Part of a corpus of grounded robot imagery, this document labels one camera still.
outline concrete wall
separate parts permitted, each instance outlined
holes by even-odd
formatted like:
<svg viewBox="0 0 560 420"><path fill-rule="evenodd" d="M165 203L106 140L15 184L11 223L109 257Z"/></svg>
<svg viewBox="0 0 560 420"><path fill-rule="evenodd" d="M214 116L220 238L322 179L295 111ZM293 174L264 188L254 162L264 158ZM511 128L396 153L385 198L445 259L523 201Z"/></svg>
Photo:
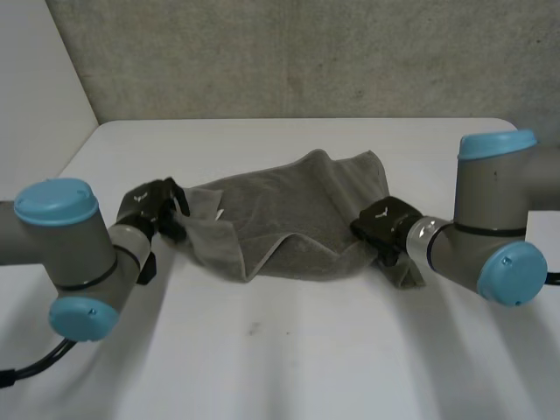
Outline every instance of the concrete wall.
<svg viewBox="0 0 560 420"><path fill-rule="evenodd" d="M558 0L47 0L101 122L496 116L560 141Z"/></svg>
<svg viewBox="0 0 560 420"><path fill-rule="evenodd" d="M55 177L97 127L43 0L0 0L0 200Z"/></svg>

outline light blue cap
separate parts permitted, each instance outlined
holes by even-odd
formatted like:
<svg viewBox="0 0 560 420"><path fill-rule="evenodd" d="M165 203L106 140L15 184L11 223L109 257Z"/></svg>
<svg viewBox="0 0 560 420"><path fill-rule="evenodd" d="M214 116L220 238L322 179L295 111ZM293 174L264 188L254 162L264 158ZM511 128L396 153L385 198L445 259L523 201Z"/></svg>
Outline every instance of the light blue cap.
<svg viewBox="0 0 560 420"><path fill-rule="evenodd" d="M536 145L530 129L500 133L471 134L461 138L458 160L474 160L523 151Z"/></svg>
<svg viewBox="0 0 560 420"><path fill-rule="evenodd" d="M22 221L39 226L67 226L85 221L99 208L89 185L79 179L56 178L25 188L14 211Z"/></svg>
<svg viewBox="0 0 560 420"><path fill-rule="evenodd" d="M511 242L498 249L482 267L478 292L505 306L523 305L541 290L547 271L546 260L535 245Z"/></svg>
<svg viewBox="0 0 560 420"><path fill-rule="evenodd" d="M52 329L72 341L97 341L109 335L119 320L111 306L89 297L61 297L52 302Z"/></svg>

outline black cable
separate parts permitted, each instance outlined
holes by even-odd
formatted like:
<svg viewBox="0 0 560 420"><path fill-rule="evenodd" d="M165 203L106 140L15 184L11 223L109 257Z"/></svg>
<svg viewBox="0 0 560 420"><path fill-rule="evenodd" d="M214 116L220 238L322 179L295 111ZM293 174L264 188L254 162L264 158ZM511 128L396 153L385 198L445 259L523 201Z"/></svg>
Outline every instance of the black cable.
<svg viewBox="0 0 560 420"><path fill-rule="evenodd" d="M46 371L50 366L59 361L76 345L75 341L63 339L47 356L22 369L0 370L0 389L13 386L17 381L31 378Z"/></svg>

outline gray wall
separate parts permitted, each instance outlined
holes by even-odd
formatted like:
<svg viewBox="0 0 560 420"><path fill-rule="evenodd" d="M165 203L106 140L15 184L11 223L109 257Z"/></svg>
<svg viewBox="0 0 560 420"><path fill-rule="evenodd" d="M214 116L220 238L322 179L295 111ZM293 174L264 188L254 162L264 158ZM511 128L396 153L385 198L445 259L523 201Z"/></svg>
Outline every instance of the gray wall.
<svg viewBox="0 0 560 420"><path fill-rule="evenodd" d="M47 0L100 123L496 116L560 142L559 0Z"/></svg>

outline black band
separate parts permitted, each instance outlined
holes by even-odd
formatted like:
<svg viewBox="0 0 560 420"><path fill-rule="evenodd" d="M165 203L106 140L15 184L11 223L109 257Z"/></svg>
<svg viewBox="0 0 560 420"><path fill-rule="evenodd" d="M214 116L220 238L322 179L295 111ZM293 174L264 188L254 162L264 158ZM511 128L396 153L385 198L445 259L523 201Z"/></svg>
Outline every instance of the black band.
<svg viewBox="0 0 560 420"><path fill-rule="evenodd" d="M560 286L560 273L548 273L545 284Z"/></svg>
<svg viewBox="0 0 560 420"><path fill-rule="evenodd" d="M519 229L484 229L482 227L471 227L461 225L460 223L454 223L455 228L459 232L465 234L478 235L478 236L493 236L499 238L515 238L518 236L525 236L527 233L526 227L521 227Z"/></svg>
<svg viewBox="0 0 560 420"><path fill-rule="evenodd" d="M431 263L431 249L434 246L434 242L436 241L436 238L438 237L439 234L441 234L444 230L446 230L449 226L453 226L451 223L448 225L443 225L431 238L430 241L428 242L428 248L426 249L426 260L428 261L428 265L430 265L430 268L436 272L438 272L436 269L434 269L433 264Z"/></svg>
<svg viewBox="0 0 560 420"><path fill-rule="evenodd" d="M116 249L117 251L121 251L124 254L126 254L127 256L129 256L132 259L132 261L134 261L134 264L136 264L138 269L139 270L142 269L142 267L140 266L140 262L138 261L137 256L134 255L129 249L126 249L125 247L122 247L120 245L113 245L113 248Z"/></svg>
<svg viewBox="0 0 560 420"><path fill-rule="evenodd" d="M113 265L111 265L111 267L107 271L105 271L102 275L100 275L99 277L94 278L93 280L90 280L89 282L82 283L82 284L71 284L71 285L55 284L55 286L60 291L82 291L84 289L87 289L88 287L95 286L95 285L103 282L104 280L108 279L111 276L111 274L113 274L115 272L116 267L118 265L119 264L118 264L118 261L117 261L116 256L115 256L115 262L113 262Z"/></svg>

